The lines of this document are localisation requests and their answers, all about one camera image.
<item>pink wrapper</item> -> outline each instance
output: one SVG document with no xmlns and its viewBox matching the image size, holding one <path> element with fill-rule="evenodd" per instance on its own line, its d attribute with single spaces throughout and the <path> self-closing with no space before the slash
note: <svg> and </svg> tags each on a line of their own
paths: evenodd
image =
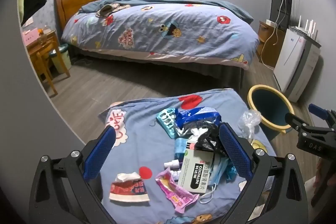
<svg viewBox="0 0 336 224">
<path fill-rule="evenodd" d="M 172 178 L 169 167 L 159 173 L 156 176 L 155 181 L 164 191 L 167 199 L 172 202 L 175 207 L 175 211 L 178 213 L 183 214 L 185 207 L 196 202 L 199 197 L 198 194 L 191 194 L 182 187 L 178 186 Z"/>
</svg>

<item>screw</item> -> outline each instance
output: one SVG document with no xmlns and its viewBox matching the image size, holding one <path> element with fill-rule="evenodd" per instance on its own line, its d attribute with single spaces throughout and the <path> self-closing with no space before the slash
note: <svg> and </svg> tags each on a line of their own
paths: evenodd
<svg viewBox="0 0 336 224">
<path fill-rule="evenodd" d="M 72 156 L 73 158 L 77 158 L 77 157 L 79 156 L 79 151 L 77 151 L 77 150 L 72 151 L 71 156 Z"/>
<path fill-rule="evenodd" d="M 295 160 L 295 156 L 294 156 L 293 154 L 288 154 L 288 158 L 289 158 L 290 160 Z"/>
<path fill-rule="evenodd" d="M 256 152 L 257 155 L 259 155 L 259 156 L 263 156 L 263 155 L 265 155 L 265 151 L 262 150 L 262 149 L 257 149 L 255 152 Z"/>
<path fill-rule="evenodd" d="M 41 158 L 41 162 L 45 162 L 45 161 L 47 161 L 48 160 L 48 156 L 47 155 L 45 155 L 45 156 L 43 156 L 42 158 Z"/>
</svg>

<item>black monitor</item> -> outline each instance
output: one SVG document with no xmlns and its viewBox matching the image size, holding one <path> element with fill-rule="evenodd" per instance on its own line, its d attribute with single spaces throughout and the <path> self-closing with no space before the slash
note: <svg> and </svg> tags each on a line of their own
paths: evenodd
<svg viewBox="0 0 336 224">
<path fill-rule="evenodd" d="M 277 23 L 280 30 L 286 31 L 288 29 L 291 19 L 292 0 L 283 0 L 282 6 L 281 3 L 282 0 L 272 0 L 271 15 L 269 17 L 269 20 Z"/>
</svg>

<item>blue blanket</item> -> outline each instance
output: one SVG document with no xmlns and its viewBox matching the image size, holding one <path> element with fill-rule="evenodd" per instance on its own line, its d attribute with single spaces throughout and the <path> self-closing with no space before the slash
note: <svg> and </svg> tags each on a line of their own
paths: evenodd
<svg viewBox="0 0 336 224">
<path fill-rule="evenodd" d="M 237 135 L 242 136 L 238 120 L 247 107 L 231 89 L 128 101 L 112 106 L 100 114 L 100 118 L 111 124 L 117 133 L 115 146 L 100 173 L 102 204 L 118 224 L 200 224 L 219 218 L 230 209 L 244 186 L 244 178 L 237 176 L 234 181 L 227 183 L 222 177 L 213 199 L 208 204 L 197 201 L 187 206 L 182 215 L 174 211 L 174 206 L 155 182 L 155 176 L 164 170 L 163 163 L 174 159 L 174 140 L 169 138 L 160 124 L 155 123 L 156 115 L 170 107 L 183 110 L 203 106 L 215 108 L 221 114 L 222 121 L 228 122 Z M 255 129 L 255 139 L 263 143 L 269 155 L 275 155 L 259 126 Z M 110 201 L 111 183 L 115 181 L 117 174 L 138 173 L 141 167 L 152 171 L 152 176 L 146 172 L 144 179 L 150 201 L 136 204 Z M 272 179 L 269 178 L 265 189 L 269 189 L 271 183 Z"/>
<path fill-rule="evenodd" d="M 104 5 L 130 8 L 97 18 Z M 67 23 L 62 39 L 83 50 L 131 59 L 248 69 L 259 43 L 252 17 L 226 1 L 97 0 Z"/>
</svg>

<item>hand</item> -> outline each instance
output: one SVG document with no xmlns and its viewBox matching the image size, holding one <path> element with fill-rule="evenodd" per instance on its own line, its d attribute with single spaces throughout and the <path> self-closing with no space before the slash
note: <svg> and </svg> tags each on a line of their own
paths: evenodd
<svg viewBox="0 0 336 224">
<path fill-rule="evenodd" d="M 321 180 L 321 169 L 323 164 L 325 163 L 325 160 L 320 158 L 317 165 L 316 165 L 316 175 L 315 175 L 315 182 L 313 184 L 313 187 L 316 188 L 316 186 L 318 185 L 318 183 Z M 336 173 L 328 180 L 327 182 L 328 186 L 332 186 L 332 185 L 336 185 Z"/>
</svg>

